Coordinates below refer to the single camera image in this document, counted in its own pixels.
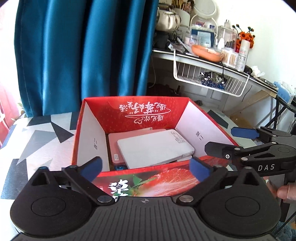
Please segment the person's right hand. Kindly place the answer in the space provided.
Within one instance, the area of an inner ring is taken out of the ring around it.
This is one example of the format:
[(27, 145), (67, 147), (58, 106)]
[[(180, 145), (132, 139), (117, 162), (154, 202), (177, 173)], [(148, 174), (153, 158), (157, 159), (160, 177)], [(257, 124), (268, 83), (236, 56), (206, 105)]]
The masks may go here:
[(269, 190), (271, 191), (271, 193), (275, 198), (279, 198), (286, 203), (291, 203), (296, 201), (295, 183), (276, 188), (269, 180), (269, 177), (264, 177), (263, 179), (265, 180), (267, 187), (269, 188)]

